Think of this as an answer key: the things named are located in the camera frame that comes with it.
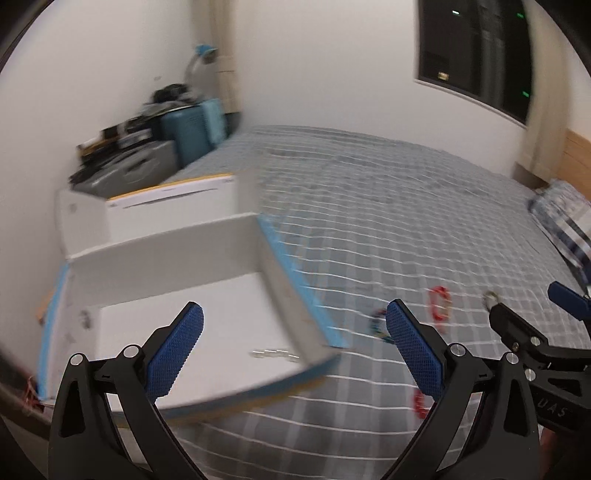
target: wooden headboard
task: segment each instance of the wooden headboard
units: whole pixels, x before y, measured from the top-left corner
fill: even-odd
[[[558,178],[566,180],[591,200],[591,142],[568,130]]]

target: white wall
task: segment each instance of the white wall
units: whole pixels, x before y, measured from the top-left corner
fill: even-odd
[[[74,146],[183,80],[192,0],[56,0],[0,74],[0,347],[35,371],[34,318],[62,254],[54,195]]]
[[[568,46],[570,73],[570,122],[569,128],[591,140],[591,76],[573,46]]]
[[[510,175],[524,129],[416,77],[416,0],[239,0],[244,123],[331,127]]]

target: open white box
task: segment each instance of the open white box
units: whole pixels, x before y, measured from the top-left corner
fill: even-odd
[[[345,346],[301,274],[257,214],[255,171],[206,177],[104,201],[65,190],[57,217],[66,252],[38,368],[51,401],[69,358],[111,358],[142,345],[188,301],[203,334],[169,395],[167,419],[198,419],[304,388]],[[300,357],[255,358],[285,349]],[[121,411],[111,397],[114,412]]]

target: mattress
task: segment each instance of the mattress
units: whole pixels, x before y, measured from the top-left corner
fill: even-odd
[[[396,298],[433,324],[429,289],[447,287],[453,305],[443,336],[474,355],[506,351],[488,325],[487,290],[552,344],[591,348],[584,326],[547,298],[554,280],[578,287],[527,211],[532,192],[513,180],[443,151],[305,127],[252,129],[172,180],[253,165],[262,172],[264,213],[351,349],[313,390],[176,428],[207,474],[380,478],[421,422],[400,353],[371,331],[372,313]],[[446,463],[459,454],[477,406],[473,395]]]

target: beige curtain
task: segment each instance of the beige curtain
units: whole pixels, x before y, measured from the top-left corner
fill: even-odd
[[[537,177],[555,178],[570,113],[567,41],[534,0],[524,1],[532,45],[533,81],[527,131],[518,163]]]
[[[194,0],[199,43],[208,43],[219,50],[217,83],[220,100],[226,113],[241,111],[236,77],[235,0]]]

